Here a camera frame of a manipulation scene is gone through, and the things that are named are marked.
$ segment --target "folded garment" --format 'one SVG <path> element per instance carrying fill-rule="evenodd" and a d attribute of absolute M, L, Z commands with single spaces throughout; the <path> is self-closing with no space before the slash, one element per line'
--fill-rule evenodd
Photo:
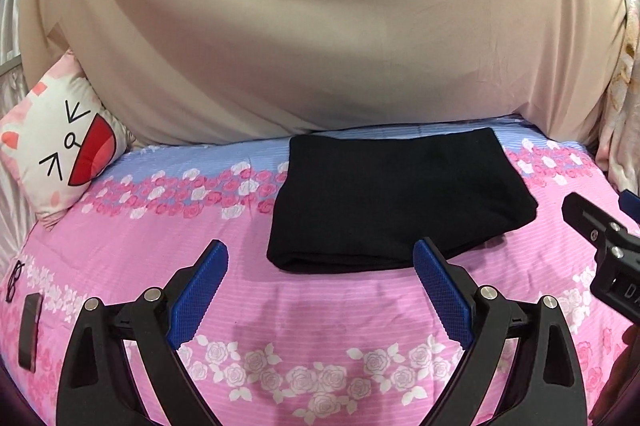
<path fill-rule="evenodd" d="M 404 140 L 301 135 L 289 147 L 267 250 L 285 271 L 411 267 L 424 236 L 452 258 L 536 218 L 490 128 Z"/>

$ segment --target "cartoon face pillow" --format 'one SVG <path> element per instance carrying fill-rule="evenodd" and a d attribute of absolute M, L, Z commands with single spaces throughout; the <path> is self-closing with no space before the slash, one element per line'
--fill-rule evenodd
<path fill-rule="evenodd" d="M 0 160 L 46 228 L 131 141 L 102 106 L 71 51 L 0 120 Z"/>

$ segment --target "eyeglasses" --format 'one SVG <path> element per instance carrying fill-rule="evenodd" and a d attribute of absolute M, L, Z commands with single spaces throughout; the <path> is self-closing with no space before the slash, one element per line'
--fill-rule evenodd
<path fill-rule="evenodd" d="M 24 263 L 18 260 L 15 263 L 14 271 L 11 273 L 11 276 L 9 276 L 9 282 L 6 286 L 6 297 L 4 298 L 7 303 L 11 303 L 14 300 L 15 283 L 18 281 L 18 278 L 20 278 L 23 267 Z"/>

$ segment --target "cartoon mouth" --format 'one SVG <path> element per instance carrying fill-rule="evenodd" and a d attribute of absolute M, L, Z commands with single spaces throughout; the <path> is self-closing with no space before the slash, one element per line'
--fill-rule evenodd
<path fill-rule="evenodd" d="M 109 165 L 115 153 L 116 136 L 113 129 L 100 114 L 95 114 L 71 170 L 68 185 L 89 183 Z"/>

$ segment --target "blue pad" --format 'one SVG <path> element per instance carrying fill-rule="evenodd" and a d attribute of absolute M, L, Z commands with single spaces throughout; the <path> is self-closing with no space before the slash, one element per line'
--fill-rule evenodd
<path fill-rule="evenodd" d="M 225 244 L 216 243 L 200 268 L 178 296 L 171 311 L 167 341 L 174 350 L 195 336 L 213 296 L 225 277 L 229 254 Z"/>
<path fill-rule="evenodd" d="M 629 190 L 620 193 L 618 199 L 620 210 L 640 224 L 640 198 Z"/>
<path fill-rule="evenodd" d="M 450 340 L 468 349 L 474 341 L 471 309 L 424 240 L 414 246 L 414 268 Z"/>

